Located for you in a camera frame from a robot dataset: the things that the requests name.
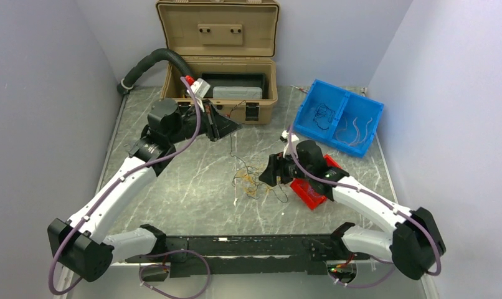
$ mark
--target tan hard case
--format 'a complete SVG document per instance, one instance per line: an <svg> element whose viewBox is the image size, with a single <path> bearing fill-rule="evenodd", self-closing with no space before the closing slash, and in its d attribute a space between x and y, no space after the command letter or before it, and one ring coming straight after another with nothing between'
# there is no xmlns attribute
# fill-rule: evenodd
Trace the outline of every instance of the tan hard case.
<svg viewBox="0 0 502 299"><path fill-rule="evenodd" d="M156 8L167 47L183 57L194 75L265 73L267 98L210 100L221 113L239 123L270 123L278 100L277 70L272 57L279 4L274 0L159 0ZM180 77L179 71L169 64L161 98L190 105L191 99L183 98ZM257 111L258 120L250 120L256 119L251 113Z"/></svg>

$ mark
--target marble table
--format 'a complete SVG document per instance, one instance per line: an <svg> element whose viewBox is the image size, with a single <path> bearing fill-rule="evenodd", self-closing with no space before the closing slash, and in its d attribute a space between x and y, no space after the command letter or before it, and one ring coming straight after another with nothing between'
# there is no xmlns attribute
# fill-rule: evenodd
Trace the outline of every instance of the marble table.
<svg viewBox="0 0 502 299"><path fill-rule="evenodd" d="M126 99L101 186L115 174L128 156L129 146L140 137L151 104L159 99L160 92L161 87L139 88ZM295 118L305 94L291 87L279 87L278 92L271 124L244 125L232 140L210 142L205 136L198 137L126 207L110 234L147 223L167 235L326 234L346 221L376 229L359 213L331 201L311 211L289 186L282 190L259 186L252 194L254 199L246 193L245 188L252 186L248 181L234 180L244 164L229 155L231 141L233 154L259 170L265 169L269 154L283 150L280 133ZM360 183L395 201L377 139L363 159L320 146Z"/></svg>

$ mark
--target lid panel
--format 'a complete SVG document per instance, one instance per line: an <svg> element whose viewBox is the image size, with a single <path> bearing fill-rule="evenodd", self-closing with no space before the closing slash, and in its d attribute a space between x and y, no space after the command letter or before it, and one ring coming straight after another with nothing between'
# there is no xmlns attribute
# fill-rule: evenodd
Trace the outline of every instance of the lid panel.
<svg viewBox="0 0 502 299"><path fill-rule="evenodd" d="M160 1L167 47L180 55L272 57L278 4Z"/></svg>

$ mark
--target wall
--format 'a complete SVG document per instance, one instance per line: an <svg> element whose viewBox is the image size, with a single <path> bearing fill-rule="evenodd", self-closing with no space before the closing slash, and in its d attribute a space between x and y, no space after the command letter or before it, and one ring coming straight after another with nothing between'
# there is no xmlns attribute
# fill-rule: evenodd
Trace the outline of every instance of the wall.
<svg viewBox="0 0 502 299"><path fill-rule="evenodd" d="M0 0L0 298L51 297L47 226L95 192L115 84L74 1Z"/></svg>
<svg viewBox="0 0 502 299"><path fill-rule="evenodd" d="M502 1L415 0L369 85L399 200L430 209L441 298L502 298Z"/></svg>
<svg viewBox="0 0 502 299"><path fill-rule="evenodd" d="M144 56L165 47L155 0L77 0L120 80ZM277 82L315 78L366 86L412 0L279 0ZM163 84L160 63L139 84Z"/></svg>

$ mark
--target blue bin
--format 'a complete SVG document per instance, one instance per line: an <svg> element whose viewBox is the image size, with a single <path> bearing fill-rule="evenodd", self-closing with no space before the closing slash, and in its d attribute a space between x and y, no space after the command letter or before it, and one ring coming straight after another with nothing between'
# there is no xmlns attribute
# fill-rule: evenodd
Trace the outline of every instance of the blue bin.
<svg viewBox="0 0 502 299"><path fill-rule="evenodd" d="M295 131L362 158L376 135L384 105L315 80L295 118Z"/></svg>

